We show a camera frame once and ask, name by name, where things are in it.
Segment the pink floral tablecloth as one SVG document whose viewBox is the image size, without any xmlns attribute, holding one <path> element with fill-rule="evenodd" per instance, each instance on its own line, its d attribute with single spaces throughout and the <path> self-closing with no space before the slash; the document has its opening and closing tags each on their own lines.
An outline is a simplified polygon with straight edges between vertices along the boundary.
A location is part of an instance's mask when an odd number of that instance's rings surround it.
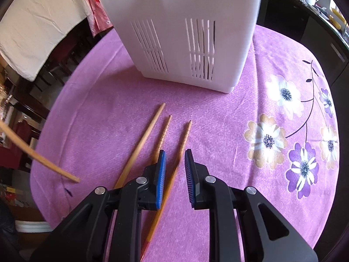
<svg viewBox="0 0 349 262">
<path fill-rule="evenodd" d="M 166 153 L 165 188 L 186 124 L 192 120 L 170 196 L 144 261 L 209 261 L 209 211 L 195 210 L 190 203 L 186 150 L 228 186 L 255 187 L 292 225 L 262 188 L 264 174 L 255 170 L 248 154 L 251 143 L 246 136 L 252 135 L 253 124 L 258 123 L 257 79 L 265 74 L 255 61 L 252 40 L 241 77 L 230 93 L 160 81 L 144 77 L 118 34 L 109 32 L 75 69 L 40 134 L 39 154 L 80 179 L 75 183 L 40 163 L 32 165 L 31 193 L 44 219 L 54 230 L 95 188 L 114 190 L 140 138 L 165 103 L 123 185 L 152 165 L 161 130 L 172 115 L 161 147 Z M 141 212 L 141 248 L 156 212 Z"/>
</svg>

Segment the white hanging cloth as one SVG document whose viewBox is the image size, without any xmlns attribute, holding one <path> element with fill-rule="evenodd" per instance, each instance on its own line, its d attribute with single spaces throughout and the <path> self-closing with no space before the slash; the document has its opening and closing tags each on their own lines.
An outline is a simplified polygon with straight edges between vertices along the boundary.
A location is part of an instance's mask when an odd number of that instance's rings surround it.
<svg viewBox="0 0 349 262">
<path fill-rule="evenodd" d="M 32 82 L 53 49 L 90 13 L 86 0 L 14 0 L 1 20 L 1 56 Z"/>
</svg>

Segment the red checkered apron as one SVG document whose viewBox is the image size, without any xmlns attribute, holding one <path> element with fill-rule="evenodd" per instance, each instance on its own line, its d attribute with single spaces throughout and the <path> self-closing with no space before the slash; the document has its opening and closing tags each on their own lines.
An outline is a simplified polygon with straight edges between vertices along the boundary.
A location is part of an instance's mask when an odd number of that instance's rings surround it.
<svg viewBox="0 0 349 262">
<path fill-rule="evenodd" d="M 107 16 L 100 0 L 86 0 L 91 9 L 91 14 L 87 17 L 89 27 L 93 37 L 103 31 L 112 28 L 112 22 Z"/>
</svg>

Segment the white plastic utensil holder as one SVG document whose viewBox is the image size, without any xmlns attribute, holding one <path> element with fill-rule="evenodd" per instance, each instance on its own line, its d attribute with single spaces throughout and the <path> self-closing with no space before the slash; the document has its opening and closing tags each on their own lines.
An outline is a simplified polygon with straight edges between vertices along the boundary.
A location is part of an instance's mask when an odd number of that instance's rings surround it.
<svg viewBox="0 0 349 262">
<path fill-rule="evenodd" d="M 223 93 L 237 85 L 261 0 L 100 0 L 144 77 Z"/>
</svg>

